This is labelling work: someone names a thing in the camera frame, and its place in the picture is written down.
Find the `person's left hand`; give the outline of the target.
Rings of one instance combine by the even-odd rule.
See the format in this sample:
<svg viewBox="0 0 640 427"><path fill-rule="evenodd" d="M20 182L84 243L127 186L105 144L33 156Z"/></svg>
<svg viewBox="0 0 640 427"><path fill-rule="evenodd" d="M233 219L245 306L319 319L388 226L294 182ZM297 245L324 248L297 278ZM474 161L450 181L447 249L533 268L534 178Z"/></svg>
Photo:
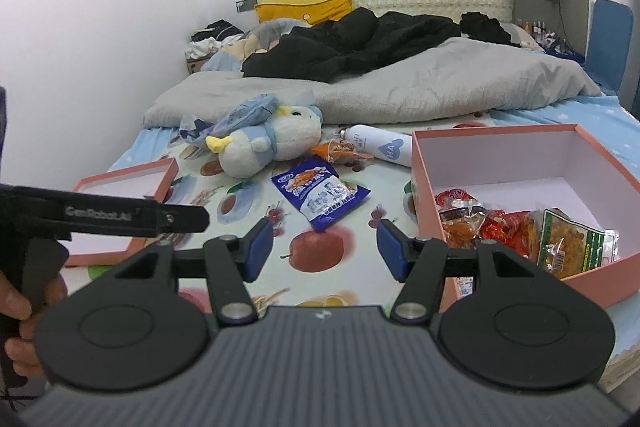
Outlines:
<svg viewBox="0 0 640 427"><path fill-rule="evenodd" d="M38 359L34 343L38 322L49 308L60 303L67 296L67 286L61 274L48 283L44 290L44 307L37 313L32 304L1 273L1 313L18 321L18 333L10 337L3 346L12 367L18 375L44 377L43 366Z"/></svg>

